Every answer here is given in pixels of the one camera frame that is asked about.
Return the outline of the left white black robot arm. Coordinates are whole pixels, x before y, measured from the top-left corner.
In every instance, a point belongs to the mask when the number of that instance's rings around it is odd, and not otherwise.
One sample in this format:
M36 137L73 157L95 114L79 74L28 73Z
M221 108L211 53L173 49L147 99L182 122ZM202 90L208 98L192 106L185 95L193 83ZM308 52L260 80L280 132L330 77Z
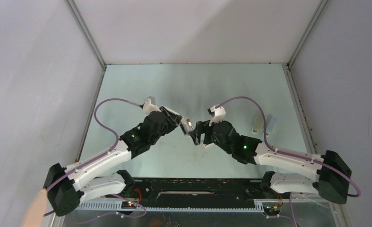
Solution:
M178 126L185 129L189 124L179 113L161 106L93 157L66 167L59 163L51 166L44 187L53 212L61 217L93 198L109 194L131 196L135 191L135 181L128 171L119 170L108 177L101 174L148 151L162 136Z

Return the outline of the small white mini stapler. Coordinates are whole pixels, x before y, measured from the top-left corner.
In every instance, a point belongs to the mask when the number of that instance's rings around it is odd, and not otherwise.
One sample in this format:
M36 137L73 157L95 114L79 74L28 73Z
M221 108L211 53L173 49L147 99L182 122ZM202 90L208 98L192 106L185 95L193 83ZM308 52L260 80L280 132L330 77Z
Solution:
M180 121L180 127L184 135L189 135L193 130L190 118L183 117Z

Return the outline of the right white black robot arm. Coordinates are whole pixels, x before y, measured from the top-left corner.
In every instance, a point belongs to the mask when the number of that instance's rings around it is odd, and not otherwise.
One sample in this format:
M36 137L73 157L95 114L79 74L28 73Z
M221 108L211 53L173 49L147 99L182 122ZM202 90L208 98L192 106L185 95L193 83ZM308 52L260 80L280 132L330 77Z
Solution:
M342 157L327 150L312 155L291 150L274 151L260 139L240 135L231 123L197 122L188 132L195 145L214 144L242 164L273 166L286 174L268 171L262 178L260 191L267 198L286 192L312 193L336 204L346 204L350 196L352 170Z

